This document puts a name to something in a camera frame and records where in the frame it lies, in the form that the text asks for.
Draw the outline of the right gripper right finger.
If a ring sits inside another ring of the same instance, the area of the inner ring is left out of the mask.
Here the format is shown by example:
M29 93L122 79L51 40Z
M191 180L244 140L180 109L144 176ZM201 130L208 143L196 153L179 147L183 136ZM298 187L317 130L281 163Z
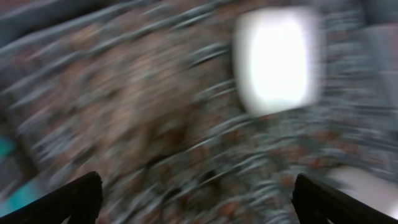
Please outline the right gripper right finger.
M305 174L299 174L292 204L300 224L397 224L353 197Z

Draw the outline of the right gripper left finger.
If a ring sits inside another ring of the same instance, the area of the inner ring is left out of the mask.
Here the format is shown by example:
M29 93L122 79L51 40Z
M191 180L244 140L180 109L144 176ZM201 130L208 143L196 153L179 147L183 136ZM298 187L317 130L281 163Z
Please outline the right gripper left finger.
M99 173L89 172L1 217L1 224L95 224L103 202Z

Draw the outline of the pink bowl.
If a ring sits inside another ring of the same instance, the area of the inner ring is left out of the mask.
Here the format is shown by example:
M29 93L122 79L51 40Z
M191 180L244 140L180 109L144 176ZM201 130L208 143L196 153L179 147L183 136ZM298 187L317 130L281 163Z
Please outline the pink bowl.
M354 167L332 169L327 177L341 182L340 191L366 205L397 219L397 186L372 173Z

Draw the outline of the white cup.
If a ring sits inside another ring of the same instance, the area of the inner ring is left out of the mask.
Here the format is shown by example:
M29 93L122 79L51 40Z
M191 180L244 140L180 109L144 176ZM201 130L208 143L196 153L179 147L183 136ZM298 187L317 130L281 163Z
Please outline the white cup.
M325 36L310 6L267 7L238 17L233 72L239 97L253 117L317 103L325 76Z

